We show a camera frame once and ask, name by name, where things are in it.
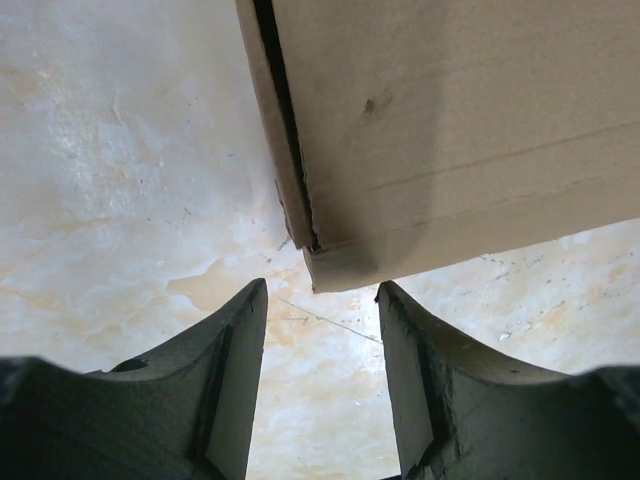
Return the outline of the brown cardboard box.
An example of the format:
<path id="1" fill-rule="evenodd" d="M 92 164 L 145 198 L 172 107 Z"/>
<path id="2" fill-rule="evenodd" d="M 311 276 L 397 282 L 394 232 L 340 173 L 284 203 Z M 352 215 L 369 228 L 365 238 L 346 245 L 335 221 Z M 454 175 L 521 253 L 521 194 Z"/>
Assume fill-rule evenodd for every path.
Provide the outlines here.
<path id="1" fill-rule="evenodd" d="M 638 216 L 637 2 L 236 8 L 315 292 Z"/>

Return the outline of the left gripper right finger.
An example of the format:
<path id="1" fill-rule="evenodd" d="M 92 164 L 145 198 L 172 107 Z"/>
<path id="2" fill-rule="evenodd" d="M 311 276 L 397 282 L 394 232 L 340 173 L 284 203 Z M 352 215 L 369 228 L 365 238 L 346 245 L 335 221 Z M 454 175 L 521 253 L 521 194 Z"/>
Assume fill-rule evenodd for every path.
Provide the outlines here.
<path id="1" fill-rule="evenodd" d="M 379 307 L 404 479 L 635 479 L 639 370 L 566 375 L 507 356 L 392 281 Z"/>

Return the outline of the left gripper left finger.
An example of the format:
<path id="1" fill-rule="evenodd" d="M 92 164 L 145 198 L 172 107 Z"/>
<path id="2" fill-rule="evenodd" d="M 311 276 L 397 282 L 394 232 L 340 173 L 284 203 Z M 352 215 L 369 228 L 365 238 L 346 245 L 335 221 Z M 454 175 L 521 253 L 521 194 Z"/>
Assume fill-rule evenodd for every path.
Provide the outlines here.
<path id="1" fill-rule="evenodd" d="M 1 361 L 5 479 L 242 479 L 264 351 L 267 285 L 108 372 Z"/>

